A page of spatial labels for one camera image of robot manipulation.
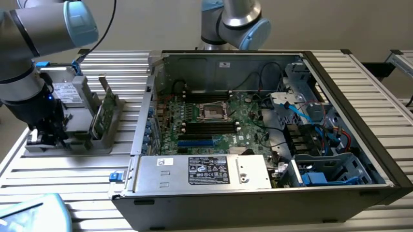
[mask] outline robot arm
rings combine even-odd
[[[61,103],[31,59],[95,42],[97,28],[80,1],[20,0],[19,4],[27,8],[0,11],[0,100],[53,143],[64,139]]]
[[[203,0],[199,50],[258,50],[271,31],[256,0]]]

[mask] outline sticker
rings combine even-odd
[[[174,165],[174,158],[158,159],[156,166]]]
[[[231,67],[231,63],[227,63],[227,62],[219,63],[219,68],[230,68],[230,67]]]
[[[187,163],[187,182],[190,185],[230,184],[227,161],[224,156],[188,157]]]
[[[55,94],[63,103],[81,103],[77,90],[72,83],[53,83]]]

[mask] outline green circuit board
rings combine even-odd
[[[240,130],[236,134],[212,134],[214,146],[211,147],[187,147],[186,153],[178,152],[178,136],[183,134],[180,132],[182,123],[202,122],[200,108],[202,104],[184,103],[182,99],[172,98],[170,101],[162,104],[162,154],[166,155],[195,155],[195,154],[235,154],[235,148],[239,150],[252,149],[255,154],[271,156],[270,148],[259,145],[254,135],[261,138],[265,135],[265,131],[256,127],[248,117],[248,113],[254,103],[247,103],[244,99],[252,99],[252,96],[246,93],[236,93],[230,98],[230,101],[216,104],[208,103],[206,106],[219,107],[224,104],[227,122],[239,122]],[[204,120],[204,123],[220,120]]]

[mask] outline wall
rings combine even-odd
[[[112,0],[84,0],[103,34]],[[341,49],[362,61],[382,61],[390,49],[413,49],[412,0],[261,0],[273,33],[263,49]],[[13,0],[0,7],[13,8]],[[200,0],[119,0],[100,50],[192,49],[200,33]],[[64,62],[76,50],[47,57]],[[413,85],[398,77],[390,90]],[[410,95],[405,88],[401,97]]]

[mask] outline blue ram slot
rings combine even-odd
[[[198,147],[198,146],[214,146],[212,140],[199,140],[199,141],[179,141],[179,147]]]

